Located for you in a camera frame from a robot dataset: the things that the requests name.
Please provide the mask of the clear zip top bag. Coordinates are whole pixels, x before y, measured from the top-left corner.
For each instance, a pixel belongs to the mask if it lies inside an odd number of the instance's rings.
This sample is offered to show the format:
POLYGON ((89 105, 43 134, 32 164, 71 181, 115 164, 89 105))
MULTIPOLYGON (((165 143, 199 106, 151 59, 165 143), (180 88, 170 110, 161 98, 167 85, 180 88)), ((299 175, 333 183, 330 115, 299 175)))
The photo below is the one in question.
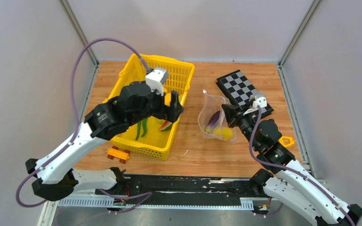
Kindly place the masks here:
POLYGON ((202 135, 206 139, 217 139, 225 142, 235 142, 237 135, 235 129, 228 126, 223 104, 229 104, 229 100, 223 96, 209 95, 204 89, 204 107, 198 115, 197 122, 202 135))

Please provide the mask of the purple eggplant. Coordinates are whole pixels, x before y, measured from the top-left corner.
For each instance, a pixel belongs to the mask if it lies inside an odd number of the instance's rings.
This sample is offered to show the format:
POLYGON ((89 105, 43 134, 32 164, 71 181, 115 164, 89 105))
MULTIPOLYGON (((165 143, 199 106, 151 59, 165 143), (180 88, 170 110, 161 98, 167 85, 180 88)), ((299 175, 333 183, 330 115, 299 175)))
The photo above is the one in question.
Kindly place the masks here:
POLYGON ((205 133, 211 134, 213 130, 216 128, 216 125, 219 121, 221 115, 221 111, 216 111, 208 121, 206 127, 205 127, 205 133))

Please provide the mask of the yellow plastic basket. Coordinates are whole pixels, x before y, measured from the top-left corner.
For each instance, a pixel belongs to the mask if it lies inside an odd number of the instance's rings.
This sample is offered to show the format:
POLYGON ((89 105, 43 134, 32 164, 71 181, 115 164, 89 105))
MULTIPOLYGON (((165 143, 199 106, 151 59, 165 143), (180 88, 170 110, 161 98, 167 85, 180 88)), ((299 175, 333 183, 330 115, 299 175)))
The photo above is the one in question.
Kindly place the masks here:
MULTIPOLYGON (((169 77, 164 84, 164 88, 168 92, 177 91, 180 104, 185 105, 195 66, 192 63, 178 61, 170 57, 158 55, 142 55, 142 57, 150 68, 160 67, 168 71, 169 77)), ((134 81, 143 81, 145 75, 145 67, 140 59, 132 54, 120 71, 119 78, 108 97, 118 96, 124 86, 134 81)), ((125 133, 112 138, 110 142, 119 149, 165 161, 168 159, 179 122, 175 122, 171 130, 159 131, 163 124, 164 120, 149 117, 147 122, 148 131, 144 137, 141 137, 143 132, 141 127, 140 137, 137 141, 135 140, 137 125, 133 125, 125 133)))

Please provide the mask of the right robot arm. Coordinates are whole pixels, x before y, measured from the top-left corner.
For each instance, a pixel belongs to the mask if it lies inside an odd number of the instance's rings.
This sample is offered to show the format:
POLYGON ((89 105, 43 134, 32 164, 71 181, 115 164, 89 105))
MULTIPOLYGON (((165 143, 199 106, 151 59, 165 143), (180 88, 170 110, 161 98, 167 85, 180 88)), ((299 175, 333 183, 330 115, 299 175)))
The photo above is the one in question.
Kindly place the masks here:
POLYGON ((249 142, 249 153, 263 166, 252 176, 255 196, 279 200, 313 226, 355 226, 362 217, 358 204, 341 200, 314 178, 279 141, 282 137, 273 119, 262 120, 246 109, 223 104, 227 124, 238 127, 249 142))

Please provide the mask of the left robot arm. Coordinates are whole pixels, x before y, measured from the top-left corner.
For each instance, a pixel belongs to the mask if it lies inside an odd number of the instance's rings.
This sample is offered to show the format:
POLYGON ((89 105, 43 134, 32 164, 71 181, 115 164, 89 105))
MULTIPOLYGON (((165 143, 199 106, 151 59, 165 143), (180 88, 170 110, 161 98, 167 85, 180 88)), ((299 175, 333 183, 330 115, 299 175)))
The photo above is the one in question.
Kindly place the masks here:
POLYGON ((184 111, 176 91, 171 92, 169 105, 165 95, 151 89, 143 81, 135 81, 121 89, 118 96, 97 105, 85 116, 77 131, 43 159, 29 159, 26 167, 36 177, 32 183, 36 196, 58 201, 75 191, 110 190, 121 194, 125 181, 118 168, 79 170, 74 165, 91 150, 148 117, 176 122, 184 111))

